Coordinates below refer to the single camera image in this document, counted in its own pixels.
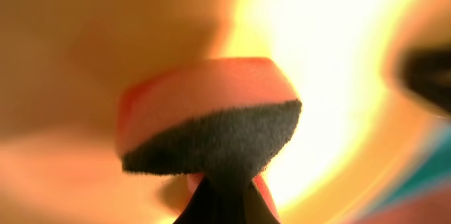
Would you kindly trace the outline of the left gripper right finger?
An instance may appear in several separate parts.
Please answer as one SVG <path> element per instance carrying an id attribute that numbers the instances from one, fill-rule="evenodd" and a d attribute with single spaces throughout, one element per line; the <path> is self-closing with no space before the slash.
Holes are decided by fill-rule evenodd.
<path id="1" fill-rule="evenodd" d="M 276 205 L 263 180 L 253 180 L 243 194 L 246 224 L 280 224 Z"/>

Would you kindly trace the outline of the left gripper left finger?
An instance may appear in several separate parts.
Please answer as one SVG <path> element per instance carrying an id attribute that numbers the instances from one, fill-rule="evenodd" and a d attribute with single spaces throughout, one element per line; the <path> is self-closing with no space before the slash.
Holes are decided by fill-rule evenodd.
<path id="1" fill-rule="evenodd" d="M 217 192 L 203 178 L 173 224 L 245 224 L 243 195 Z"/>

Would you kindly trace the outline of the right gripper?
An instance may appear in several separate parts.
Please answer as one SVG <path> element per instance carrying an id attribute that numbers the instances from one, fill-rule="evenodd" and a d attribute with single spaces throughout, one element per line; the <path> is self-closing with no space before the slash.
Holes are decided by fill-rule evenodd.
<path id="1" fill-rule="evenodd" d="M 450 46 L 415 48 L 405 53 L 400 81 L 422 103 L 450 115 Z"/>

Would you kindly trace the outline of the green and pink sponge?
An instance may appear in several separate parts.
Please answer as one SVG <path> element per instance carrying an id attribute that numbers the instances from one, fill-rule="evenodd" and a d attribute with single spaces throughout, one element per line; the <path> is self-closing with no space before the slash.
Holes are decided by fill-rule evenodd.
<path id="1" fill-rule="evenodd" d="M 243 195 L 292 139 L 301 110 L 272 60 L 209 59 L 127 92 L 116 147 L 125 172 L 198 174 L 217 192 Z"/>

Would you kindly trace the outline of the yellow-green plate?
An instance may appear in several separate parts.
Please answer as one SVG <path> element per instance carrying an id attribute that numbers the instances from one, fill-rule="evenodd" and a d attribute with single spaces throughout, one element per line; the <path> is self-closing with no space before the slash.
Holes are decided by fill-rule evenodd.
<path id="1" fill-rule="evenodd" d="M 1 222 L 173 222 L 184 177 L 121 171 L 121 92 L 195 59 L 264 56 L 303 103 L 264 172 L 282 221 L 353 223 L 434 145 L 439 120 L 395 71 L 449 28 L 450 0 L 1 0 Z"/>

